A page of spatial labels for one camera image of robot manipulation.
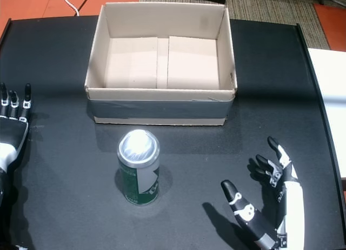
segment black table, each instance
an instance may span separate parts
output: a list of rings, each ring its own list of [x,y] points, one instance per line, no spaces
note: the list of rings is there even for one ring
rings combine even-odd
[[[304,190],[307,250],[341,249],[344,203],[325,112],[299,28],[231,21],[238,94],[223,127],[147,127],[161,143],[161,194],[121,194],[116,144],[134,126],[94,124],[83,83],[97,17],[14,21],[1,81],[31,82],[34,113],[11,212],[12,241],[31,249],[250,249],[219,183],[230,179],[269,220],[272,197],[250,178],[278,138]]]

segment green can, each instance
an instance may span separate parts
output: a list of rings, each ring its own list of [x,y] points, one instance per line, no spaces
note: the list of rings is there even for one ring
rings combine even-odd
[[[123,193],[136,205],[153,202],[158,195],[159,143],[149,131],[127,133],[117,148]]]

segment cardboard box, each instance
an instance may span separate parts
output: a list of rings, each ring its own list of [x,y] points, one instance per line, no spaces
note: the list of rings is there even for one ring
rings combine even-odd
[[[95,122],[223,125],[236,90],[225,6],[102,6],[85,79]]]

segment can top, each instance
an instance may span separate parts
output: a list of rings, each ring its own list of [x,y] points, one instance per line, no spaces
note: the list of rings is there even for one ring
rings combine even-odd
[[[159,143],[151,132],[136,129],[120,140],[117,154],[128,167],[144,168],[158,158]]]

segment carpet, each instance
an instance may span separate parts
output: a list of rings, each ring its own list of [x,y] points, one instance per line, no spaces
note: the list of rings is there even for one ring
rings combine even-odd
[[[140,0],[144,2],[211,3],[203,0]],[[300,0],[227,0],[231,19],[297,24],[302,27],[308,47],[329,49],[314,5]]]

